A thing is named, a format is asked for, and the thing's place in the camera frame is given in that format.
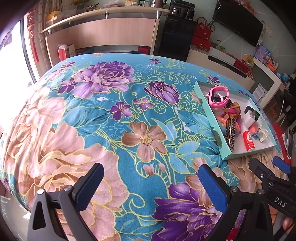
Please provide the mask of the red gift box lower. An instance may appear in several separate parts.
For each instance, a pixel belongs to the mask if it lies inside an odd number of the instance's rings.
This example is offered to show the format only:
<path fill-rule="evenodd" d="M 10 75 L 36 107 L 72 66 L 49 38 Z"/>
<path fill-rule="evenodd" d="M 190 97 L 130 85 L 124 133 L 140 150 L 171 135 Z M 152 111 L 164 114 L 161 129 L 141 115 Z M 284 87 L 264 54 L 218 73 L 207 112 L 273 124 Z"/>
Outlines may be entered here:
<path fill-rule="evenodd" d="M 211 42 L 201 39 L 199 37 L 193 37 L 192 38 L 192 43 L 191 43 L 194 47 L 201 49 L 203 51 L 208 52 L 211 48 Z"/>

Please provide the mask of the yellow flower vase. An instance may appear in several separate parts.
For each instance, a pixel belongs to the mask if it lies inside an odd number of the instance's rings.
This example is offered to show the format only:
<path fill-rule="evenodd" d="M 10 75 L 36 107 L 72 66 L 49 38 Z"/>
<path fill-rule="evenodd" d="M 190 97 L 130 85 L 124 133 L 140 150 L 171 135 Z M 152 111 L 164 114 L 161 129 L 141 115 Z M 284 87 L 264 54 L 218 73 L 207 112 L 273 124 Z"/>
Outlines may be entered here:
<path fill-rule="evenodd" d="M 83 9 L 88 2 L 88 0 L 71 0 L 71 4 L 74 5 L 77 10 Z"/>

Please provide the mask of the white tv stand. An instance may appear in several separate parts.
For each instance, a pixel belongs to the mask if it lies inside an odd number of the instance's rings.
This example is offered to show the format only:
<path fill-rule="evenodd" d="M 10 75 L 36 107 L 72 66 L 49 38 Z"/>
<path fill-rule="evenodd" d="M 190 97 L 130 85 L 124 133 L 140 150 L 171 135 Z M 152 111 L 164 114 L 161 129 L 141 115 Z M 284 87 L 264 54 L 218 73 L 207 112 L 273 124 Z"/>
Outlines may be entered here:
<path fill-rule="evenodd" d="M 255 84 L 255 81 L 252 78 L 248 77 L 236 67 L 229 65 L 228 63 L 223 62 L 220 59 L 212 57 L 206 52 L 203 52 L 196 48 L 191 48 L 189 50 L 187 62 L 214 71 L 229 79 L 232 79 L 247 90 L 250 90 Z"/>

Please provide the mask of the gold black patterned lighter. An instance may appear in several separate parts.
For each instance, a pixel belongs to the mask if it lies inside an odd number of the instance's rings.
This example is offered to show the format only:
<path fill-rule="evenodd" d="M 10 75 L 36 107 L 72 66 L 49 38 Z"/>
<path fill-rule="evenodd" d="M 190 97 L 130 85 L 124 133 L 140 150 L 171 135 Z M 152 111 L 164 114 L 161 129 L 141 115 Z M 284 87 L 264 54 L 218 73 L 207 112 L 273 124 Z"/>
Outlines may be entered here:
<path fill-rule="evenodd" d="M 225 140 L 231 152 L 234 151 L 235 131 L 236 131 L 236 121 L 234 118 L 229 117 L 226 120 Z"/>

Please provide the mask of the pink dog toy figure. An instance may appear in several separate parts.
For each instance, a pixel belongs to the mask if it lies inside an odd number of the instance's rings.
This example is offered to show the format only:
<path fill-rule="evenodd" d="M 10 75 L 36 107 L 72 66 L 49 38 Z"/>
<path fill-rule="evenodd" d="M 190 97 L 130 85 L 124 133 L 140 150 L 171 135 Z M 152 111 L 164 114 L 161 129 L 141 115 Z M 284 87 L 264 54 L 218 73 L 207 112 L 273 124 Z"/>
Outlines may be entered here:
<path fill-rule="evenodd" d="M 216 119 L 221 123 L 222 126 L 226 127 L 227 120 L 233 118 L 235 121 L 241 116 L 241 109 L 238 102 L 231 102 L 226 104 L 224 111 L 221 116 Z"/>

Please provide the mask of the white power adapter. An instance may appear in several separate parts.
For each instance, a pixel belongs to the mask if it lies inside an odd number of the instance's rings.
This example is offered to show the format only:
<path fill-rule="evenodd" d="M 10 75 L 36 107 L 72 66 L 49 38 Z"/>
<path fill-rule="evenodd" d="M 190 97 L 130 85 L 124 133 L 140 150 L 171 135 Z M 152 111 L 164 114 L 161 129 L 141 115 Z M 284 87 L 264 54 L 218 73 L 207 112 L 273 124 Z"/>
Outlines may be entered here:
<path fill-rule="evenodd" d="M 243 117 L 242 117 L 242 126 L 245 126 L 246 128 L 249 128 L 254 122 L 255 122 L 255 115 L 248 111 Z"/>

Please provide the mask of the pink wristband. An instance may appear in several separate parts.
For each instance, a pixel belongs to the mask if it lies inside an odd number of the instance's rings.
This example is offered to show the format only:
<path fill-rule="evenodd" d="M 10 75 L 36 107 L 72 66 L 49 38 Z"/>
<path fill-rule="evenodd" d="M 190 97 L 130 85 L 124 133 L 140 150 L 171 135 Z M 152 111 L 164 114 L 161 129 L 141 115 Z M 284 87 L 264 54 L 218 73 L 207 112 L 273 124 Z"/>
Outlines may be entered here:
<path fill-rule="evenodd" d="M 208 93 L 208 104 L 211 108 L 224 108 L 229 101 L 229 91 L 227 87 L 215 85 Z"/>

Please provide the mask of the wall mounted television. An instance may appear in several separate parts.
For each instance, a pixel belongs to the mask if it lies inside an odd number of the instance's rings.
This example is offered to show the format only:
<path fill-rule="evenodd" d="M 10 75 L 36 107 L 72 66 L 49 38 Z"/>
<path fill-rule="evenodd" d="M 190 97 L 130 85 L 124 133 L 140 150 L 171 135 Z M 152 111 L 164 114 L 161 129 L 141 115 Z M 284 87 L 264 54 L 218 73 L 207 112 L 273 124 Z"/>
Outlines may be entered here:
<path fill-rule="evenodd" d="M 233 30 L 250 45 L 256 47 L 263 24 L 236 1 L 217 1 L 213 20 Z"/>

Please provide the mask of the black water dispenser cabinet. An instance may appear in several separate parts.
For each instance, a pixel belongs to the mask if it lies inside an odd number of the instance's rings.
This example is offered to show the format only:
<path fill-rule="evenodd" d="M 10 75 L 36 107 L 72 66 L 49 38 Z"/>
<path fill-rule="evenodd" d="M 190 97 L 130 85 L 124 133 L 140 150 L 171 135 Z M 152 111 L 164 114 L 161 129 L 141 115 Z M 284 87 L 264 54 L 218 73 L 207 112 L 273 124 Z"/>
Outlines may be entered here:
<path fill-rule="evenodd" d="M 171 1 L 158 55 L 186 61 L 196 22 L 193 21 L 195 5 L 188 1 Z"/>

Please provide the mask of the red hanging ornament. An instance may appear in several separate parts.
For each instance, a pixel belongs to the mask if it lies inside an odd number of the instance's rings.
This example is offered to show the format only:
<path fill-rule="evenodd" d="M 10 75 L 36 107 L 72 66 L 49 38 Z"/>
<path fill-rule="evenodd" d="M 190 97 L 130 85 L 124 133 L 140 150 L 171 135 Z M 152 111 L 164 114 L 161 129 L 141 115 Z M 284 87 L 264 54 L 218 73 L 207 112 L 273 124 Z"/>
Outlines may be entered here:
<path fill-rule="evenodd" d="M 35 44 L 35 37 L 34 37 L 34 27 L 35 27 L 35 21 L 34 21 L 34 15 L 36 13 L 36 7 L 32 7 L 28 12 L 27 12 L 27 30 L 29 34 L 29 42 L 30 42 L 30 47 L 32 50 L 32 55 L 34 58 L 35 63 L 39 63 L 39 57 L 36 49 L 36 44 Z"/>

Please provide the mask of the floral blue blanket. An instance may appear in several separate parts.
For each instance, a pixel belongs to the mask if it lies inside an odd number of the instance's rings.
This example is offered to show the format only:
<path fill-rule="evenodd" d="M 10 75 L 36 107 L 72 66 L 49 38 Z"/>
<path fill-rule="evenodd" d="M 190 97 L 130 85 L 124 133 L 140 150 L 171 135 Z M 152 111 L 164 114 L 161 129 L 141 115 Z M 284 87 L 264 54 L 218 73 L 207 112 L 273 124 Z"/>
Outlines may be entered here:
<path fill-rule="evenodd" d="M 73 185 L 94 163 L 105 175 L 82 217 L 98 240 L 205 240 L 221 213 L 197 172 L 255 192 L 250 158 L 224 161 L 197 81 L 251 94 L 190 63 L 140 54 L 86 54 L 35 84 L 18 58 L 1 60 L 1 180 L 31 210 L 39 189 Z"/>

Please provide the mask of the black power adapter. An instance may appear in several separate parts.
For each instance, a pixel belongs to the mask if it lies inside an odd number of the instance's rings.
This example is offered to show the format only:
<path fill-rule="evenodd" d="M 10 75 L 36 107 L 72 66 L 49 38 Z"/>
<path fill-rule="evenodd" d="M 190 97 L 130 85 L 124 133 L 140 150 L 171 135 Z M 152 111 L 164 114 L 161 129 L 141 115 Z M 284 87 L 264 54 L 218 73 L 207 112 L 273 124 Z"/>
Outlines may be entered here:
<path fill-rule="evenodd" d="M 245 114 L 248 114 L 250 113 L 252 117 L 255 118 L 256 121 L 258 121 L 259 117 L 260 117 L 260 113 L 257 112 L 255 109 L 253 109 L 251 106 L 247 106 L 245 108 L 245 111 L 244 111 Z"/>

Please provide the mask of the red white paper bag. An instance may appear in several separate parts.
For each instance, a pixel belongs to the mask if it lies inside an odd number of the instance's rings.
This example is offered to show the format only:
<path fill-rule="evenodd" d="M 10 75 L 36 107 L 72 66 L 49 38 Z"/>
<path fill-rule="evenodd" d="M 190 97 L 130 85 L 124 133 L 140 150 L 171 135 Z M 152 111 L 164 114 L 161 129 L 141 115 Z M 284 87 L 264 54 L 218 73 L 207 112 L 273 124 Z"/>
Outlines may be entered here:
<path fill-rule="evenodd" d="M 66 45 L 58 45 L 58 57 L 60 61 L 66 60 L 67 58 L 76 56 L 75 46 L 74 44 Z"/>

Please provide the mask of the red white small bottle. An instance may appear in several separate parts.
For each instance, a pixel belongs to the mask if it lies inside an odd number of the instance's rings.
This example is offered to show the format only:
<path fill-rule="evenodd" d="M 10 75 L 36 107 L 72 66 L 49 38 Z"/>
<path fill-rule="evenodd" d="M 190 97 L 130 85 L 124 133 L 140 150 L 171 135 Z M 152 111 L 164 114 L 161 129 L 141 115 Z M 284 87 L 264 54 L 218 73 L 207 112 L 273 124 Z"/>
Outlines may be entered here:
<path fill-rule="evenodd" d="M 248 128 L 244 125 L 242 125 L 241 128 L 242 128 L 242 136 L 243 136 L 246 150 L 247 151 L 254 150 L 254 148 L 255 148 L 254 142 L 252 140 L 252 137 L 251 137 L 251 134 L 250 134 Z"/>

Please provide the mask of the teal white shallow box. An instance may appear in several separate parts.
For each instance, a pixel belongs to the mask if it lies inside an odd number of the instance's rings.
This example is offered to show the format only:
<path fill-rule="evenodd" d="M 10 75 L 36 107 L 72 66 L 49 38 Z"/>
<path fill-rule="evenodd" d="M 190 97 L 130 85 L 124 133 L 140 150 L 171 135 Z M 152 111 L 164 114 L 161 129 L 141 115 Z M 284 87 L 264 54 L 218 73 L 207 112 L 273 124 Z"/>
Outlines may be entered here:
<path fill-rule="evenodd" d="M 222 109 L 212 109 L 208 104 L 206 94 L 210 92 L 210 89 L 213 88 L 213 85 L 197 81 L 194 85 L 194 92 L 197 97 L 201 99 L 202 107 L 205 111 L 205 114 L 208 118 L 211 128 L 214 130 L 214 136 L 220 151 L 220 155 L 223 161 L 235 159 L 243 156 L 248 156 L 252 154 L 257 154 L 272 149 L 276 146 L 275 138 L 270 130 L 267 122 L 263 118 L 262 114 L 259 116 L 258 122 L 263 125 L 263 128 L 267 130 L 268 136 L 263 142 L 260 140 L 254 140 L 254 149 L 248 151 L 245 147 L 244 138 L 242 133 L 240 133 L 234 139 L 234 150 L 231 151 L 224 137 L 224 132 L 220 128 L 220 122 L 217 120 L 217 117 L 221 116 L 223 113 Z"/>

